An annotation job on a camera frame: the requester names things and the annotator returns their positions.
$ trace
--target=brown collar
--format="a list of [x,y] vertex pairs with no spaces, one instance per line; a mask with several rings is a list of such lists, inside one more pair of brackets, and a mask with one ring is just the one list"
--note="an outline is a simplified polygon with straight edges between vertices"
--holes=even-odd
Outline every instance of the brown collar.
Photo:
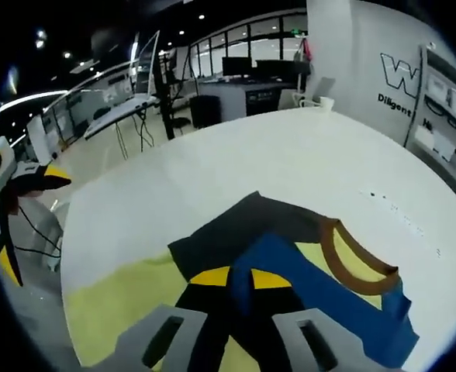
[[[399,282],[399,268],[390,266],[365,250],[345,229],[339,219],[324,218],[321,221],[321,247],[328,267],[335,278],[350,290],[361,295],[382,295],[393,289]],[[337,229],[342,239],[351,248],[352,252],[371,269],[385,275],[380,281],[363,281],[355,277],[344,266],[338,257],[337,249],[333,243],[333,231]]]

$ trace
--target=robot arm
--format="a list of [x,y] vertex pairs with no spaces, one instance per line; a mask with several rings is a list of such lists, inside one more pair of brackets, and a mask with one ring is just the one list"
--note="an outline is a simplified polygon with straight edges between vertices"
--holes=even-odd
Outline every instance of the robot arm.
[[69,176],[53,165],[17,163],[8,141],[0,137],[0,264],[16,284],[22,285],[22,278],[9,234],[9,213],[17,210],[18,198],[31,191],[61,188],[70,183]]

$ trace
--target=wall logo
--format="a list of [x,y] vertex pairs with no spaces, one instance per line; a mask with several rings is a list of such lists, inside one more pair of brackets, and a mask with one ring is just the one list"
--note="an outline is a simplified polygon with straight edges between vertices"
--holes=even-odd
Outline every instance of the wall logo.
[[420,69],[412,69],[404,60],[398,60],[397,63],[392,56],[380,53],[385,72],[386,84],[389,87],[400,90],[402,87],[404,93],[409,97],[417,97],[417,88],[420,81]]

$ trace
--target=blue cloth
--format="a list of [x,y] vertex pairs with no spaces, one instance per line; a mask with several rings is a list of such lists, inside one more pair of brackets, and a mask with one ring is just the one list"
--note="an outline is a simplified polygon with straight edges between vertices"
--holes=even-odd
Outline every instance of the blue cloth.
[[250,311],[250,269],[280,275],[292,284],[306,308],[318,308],[358,336],[364,344],[364,354],[384,367],[400,368],[419,339],[407,318],[409,304],[397,304],[400,298],[405,298],[402,292],[392,293],[382,304],[386,308],[397,306],[394,313],[405,313],[399,319],[337,283],[310,263],[292,243],[275,234],[263,235],[232,268],[232,296],[243,313]]

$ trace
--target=yellow cloth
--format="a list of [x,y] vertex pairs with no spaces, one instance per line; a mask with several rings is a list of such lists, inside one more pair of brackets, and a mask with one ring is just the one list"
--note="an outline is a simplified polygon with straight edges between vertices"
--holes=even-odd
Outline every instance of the yellow cloth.
[[[345,243],[344,239],[340,236],[338,231],[335,229],[333,231],[333,244],[337,251],[340,261],[344,266],[353,274],[355,277],[362,279],[363,281],[380,281],[385,278],[385,275],[380,274],[378,271],[371,269],[366,263],[364,263],[359,257],[352,252],[351,248]],[[323,248],[321,244],[318,243],[296,243],[300,252],[304,257],[316,265],[319,269],[330,275],[334,280],[338,281],[335,276],[332,274],[328,263],[323,255]],[[382,296],[377,295],[364,295],[358,294],[357,296],[363,298],[365,301],[369,302],[378,309],[382,309]]]
[[[174,306],[186,287],[170,253],[125,265],[90,287],[64,296],[68,328],[74,349],[84,367],[114,351],[118,336],[159,304]],[[154,367],[161,370],[162,360]],[[221,372],[259,371],[231,337]]]

